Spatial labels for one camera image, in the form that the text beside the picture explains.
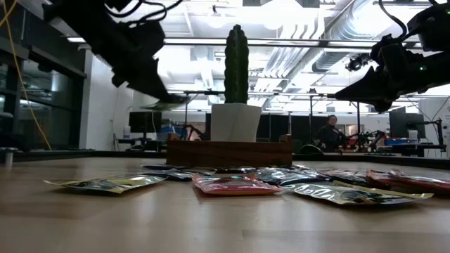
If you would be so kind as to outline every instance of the computer monitor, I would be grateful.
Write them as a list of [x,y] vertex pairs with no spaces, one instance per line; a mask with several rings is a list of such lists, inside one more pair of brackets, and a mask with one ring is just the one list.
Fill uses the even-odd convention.
[[391,127],[391,137],[408,138],[408,130],[417,130],[419,140],[422,138],[427,138],[425,135],[425,125],[423,124],[424,121],[422,114],[390,112],[389,121]]
[[129,126],[131,132],[159,133],[161,132],[161,117],[161,112],[130,112]]

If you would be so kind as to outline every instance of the ceiling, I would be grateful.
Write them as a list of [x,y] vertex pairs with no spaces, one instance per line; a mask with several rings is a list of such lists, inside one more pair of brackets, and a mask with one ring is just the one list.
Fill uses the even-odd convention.
[[[19,2],[36,15],[42,15],[40,4],[44,0]],[[165,6],[174,3],[158,2]],[[246,0],[184,1],[168,13],[162,27],[167,37],[185,38],[225,38],[236,23],[241,25],[249,39],[378,40],[384,34],[396,36],[401,33],[374,0],[321,0],[320,8],[303,8],[296,0],[269,0],[257,7],[246,3]],[[342,12],[350,3],[352,5]],[[386,5],[386,9],[407,22],[426,8],[426,3],[419,7]],[[142,5],[134,14],[120,21],[136,20],[156,9]],[[64,22],[55,26],[67,36],[77,36]],[[156,55],[160,59],[158,72],[169,90],[224,90],[224,49],[223,46],[165,46]],[[368,69],[351,73],[345,69],[349,57],[361,50],[264,46],[252,46],[249,50],[249,85],[252,91],[257,92],[305,93],[314,88],[318,93],[335,93],[361,79]],[[212,103],[217,102],[215,99],[198,96],[189,106],[194,110],[208,110]],[[264,106],[265,109],[271,109],[271,106],[279,110],[304,108],[304,103],[293,96],[279,100],[251,98],[249,104]],[[326,105],[329,102],[318,102],[318,106],[326,109],[322,103]]]

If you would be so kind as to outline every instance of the person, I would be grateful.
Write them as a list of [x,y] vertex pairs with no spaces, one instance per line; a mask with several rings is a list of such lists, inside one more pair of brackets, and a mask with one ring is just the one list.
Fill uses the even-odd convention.
[[347,145],[345,135],[336,129],[337,122],[338,118],[335,115],[330,115],[328,116],[327,125],[321,127],[317,132],[318,147],[323,152],[335,152],[340,145]]

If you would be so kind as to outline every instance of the table surface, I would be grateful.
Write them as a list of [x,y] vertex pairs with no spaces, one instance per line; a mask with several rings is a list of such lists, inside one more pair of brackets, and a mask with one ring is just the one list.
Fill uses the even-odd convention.
[[[450,198],[390,207],[339,207],[299,195],[208,197],[165,181],[122,195],[85,195],[42,179],[92,179],[164,160],[86,158],[0,167],[0,252],[450,252]],[[317,169],[398,168],[305,162]]]

